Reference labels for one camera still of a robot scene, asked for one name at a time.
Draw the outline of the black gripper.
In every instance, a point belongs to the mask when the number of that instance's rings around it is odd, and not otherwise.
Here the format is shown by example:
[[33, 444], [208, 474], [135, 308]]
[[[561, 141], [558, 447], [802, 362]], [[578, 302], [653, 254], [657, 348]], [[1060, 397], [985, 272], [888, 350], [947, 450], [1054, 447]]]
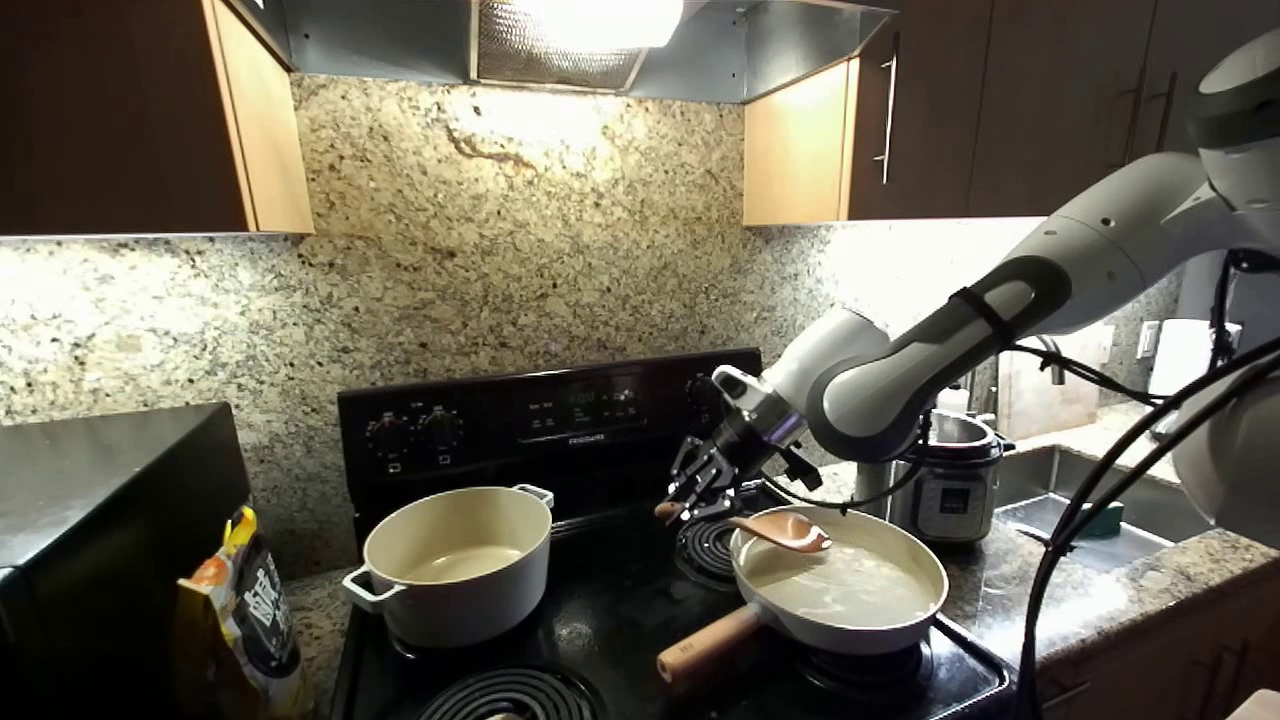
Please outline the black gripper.
[[783, 461], [783, 471], [806, 488], [822, 485], [817, 462], [793, 444], [802, 412], [778, 388], [738, 362], [719, 362], [711, 388], [726, 399], [726, 417], [710, 440], [690, 435], [677, 447], [671, 485], [665, 491], [667, 515], [696, 525], [739, 512], [739, 491], [734, 485], [760, 471], [769, 461]]

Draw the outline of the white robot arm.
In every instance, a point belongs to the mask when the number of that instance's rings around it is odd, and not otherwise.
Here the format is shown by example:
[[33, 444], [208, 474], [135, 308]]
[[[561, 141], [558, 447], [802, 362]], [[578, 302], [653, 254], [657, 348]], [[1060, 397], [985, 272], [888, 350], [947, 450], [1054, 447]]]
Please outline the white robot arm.
[[1277, 254], [1280, 27], [1202, 80], [1191, 135], [1191, 151], [1142, 157], [1060, 204], [897, 338], [832, 308], [760, 377], [719, 362], [711, 385], [734, 412], [710, 440], [682, 444], [660, 512], [694, 518], [710, 488], [734, 488], [802, 428], [840, 461], [894, 461], [944, 385], [1018, 338], [1078, 330], [1209, 251]]

